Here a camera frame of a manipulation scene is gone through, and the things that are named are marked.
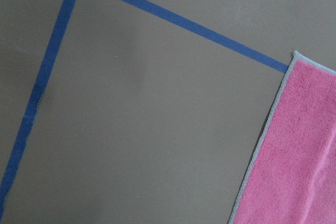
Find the pink towel with grey edge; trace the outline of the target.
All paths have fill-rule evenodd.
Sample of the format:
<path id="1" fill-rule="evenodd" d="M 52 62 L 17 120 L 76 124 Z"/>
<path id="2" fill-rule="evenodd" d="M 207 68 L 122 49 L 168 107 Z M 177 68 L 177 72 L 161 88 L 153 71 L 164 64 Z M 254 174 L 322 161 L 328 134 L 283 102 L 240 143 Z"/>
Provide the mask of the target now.
<path id="1" fill-rule="evenodd" d="M 335 223 L 335 71 L 294 52 L 229 223 Z"/>

